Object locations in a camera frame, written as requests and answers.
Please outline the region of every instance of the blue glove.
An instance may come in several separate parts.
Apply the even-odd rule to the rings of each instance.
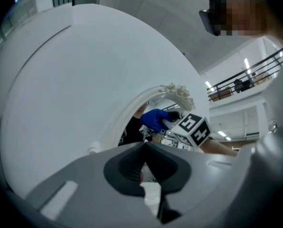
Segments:
[[[160,109],[154,109],[143,114],[140,118],[140,121],[141,124],[159,133],[162,129],[168,130],[168,128],[162,123],[162,119],[172,121],[172,118],[169,116],[168,113]]]

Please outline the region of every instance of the white sticker strip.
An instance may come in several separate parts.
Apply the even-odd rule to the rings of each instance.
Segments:
[[[40,213],[46,218],[55,221],[69,199],[74,195],[78,184],[67,181],[65,185],[52,197],[49,202],[41,209]]]

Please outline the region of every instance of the black t-shirt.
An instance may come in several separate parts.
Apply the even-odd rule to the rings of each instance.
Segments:
[[[142,142],[144,140],[144,136],[139,131],[141,126],[142,124],[140,122],[140,119],[132,117],[132,119],[127,124],[127,127],[123,131],[123,134],[121,136],[118,146],[129,144],[129,143]],[[146,139],[148,141],[152,141],[152,137],[147,137]]]

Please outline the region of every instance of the white column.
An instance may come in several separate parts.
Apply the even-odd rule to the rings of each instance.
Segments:
[[[263,103],[256,106],[257,118],[259,123],[260,138],[269,132],[266,112]]]

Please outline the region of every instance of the ceiling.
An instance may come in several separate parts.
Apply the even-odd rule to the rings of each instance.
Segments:
[[[209,0],[119,0],[113,6],[128,13],[164,35],[204,73],[224,60],[248,39],[215,37],[206,32],[199,11],[209,8]]]
[[[267,104],[264,104],[268,125],[274,122],[274,115]],[[210,117],[210,126],[215,133],[214,138],[223,139],[217,132],[222,131],[232,140],[243,140],[245,135],[259,133],[256,107],[250,107],[242,111]]]

